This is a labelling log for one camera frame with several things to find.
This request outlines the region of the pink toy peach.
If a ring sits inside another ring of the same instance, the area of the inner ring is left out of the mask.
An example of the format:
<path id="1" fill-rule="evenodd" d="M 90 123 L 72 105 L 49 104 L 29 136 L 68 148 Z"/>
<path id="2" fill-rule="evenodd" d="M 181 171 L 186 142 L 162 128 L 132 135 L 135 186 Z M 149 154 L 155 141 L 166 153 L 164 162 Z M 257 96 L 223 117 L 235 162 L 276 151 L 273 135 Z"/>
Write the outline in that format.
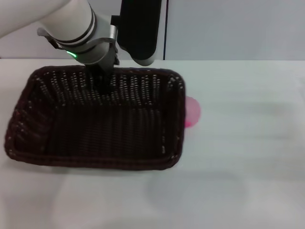
<path id="1" fill-rule="evenodd" d="M 185 128 L 195 126 L 201 117 L 201 107 L 199 102 L 196 99 L 187 96 L 185 99 L 185 111 Z"/>

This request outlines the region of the dark brown woven basket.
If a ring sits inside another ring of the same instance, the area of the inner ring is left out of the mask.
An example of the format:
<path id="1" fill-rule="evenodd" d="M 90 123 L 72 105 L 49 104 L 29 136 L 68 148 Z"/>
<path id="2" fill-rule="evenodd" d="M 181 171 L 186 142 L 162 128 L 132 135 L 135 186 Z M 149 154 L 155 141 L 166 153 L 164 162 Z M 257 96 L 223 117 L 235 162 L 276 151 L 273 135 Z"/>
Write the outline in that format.
<path id="1" fill-rule="evenodd" d="M 185 92 L 167 69 L 115 68 L 98 88 L 81 65 L 45 66 L 15 105 L 5 152 L 40 166 L 165 170 L 182 155 Z"/>

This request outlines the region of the black vertical wall strip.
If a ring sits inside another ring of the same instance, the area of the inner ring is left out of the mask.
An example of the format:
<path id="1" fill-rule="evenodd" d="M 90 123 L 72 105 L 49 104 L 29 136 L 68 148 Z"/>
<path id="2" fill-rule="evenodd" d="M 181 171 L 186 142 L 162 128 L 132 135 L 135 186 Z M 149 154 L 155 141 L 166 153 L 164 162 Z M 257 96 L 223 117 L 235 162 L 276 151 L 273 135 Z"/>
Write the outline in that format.
<path id="1" fill-rule="evenodd" d="M 166 0 L 166 11 L 165 11 L 165 26 L 164 26 L 164 42 L 163 42 L 163 60 L 166 59 L 166 45 L 167 45 L 167 29 L 168 29 L 168 14 L 169 14 L 169 2 Z"/>

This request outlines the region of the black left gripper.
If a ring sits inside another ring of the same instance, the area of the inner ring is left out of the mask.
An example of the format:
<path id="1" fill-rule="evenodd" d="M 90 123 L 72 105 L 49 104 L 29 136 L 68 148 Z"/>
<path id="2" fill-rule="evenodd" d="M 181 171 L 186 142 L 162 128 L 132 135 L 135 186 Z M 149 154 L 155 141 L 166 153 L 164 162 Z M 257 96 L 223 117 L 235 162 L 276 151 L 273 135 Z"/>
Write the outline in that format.
<path id="1" fill-rule="evenodd" d="M 113 42 L 89 42 L 82 45 L 82 63 L 88 67 L 98 67 L 101 71 L 91 71 L 92 88 L 99 94 L 113 91 L 110 74 L 114 65 L 119 64 L 117 48 Z"/>

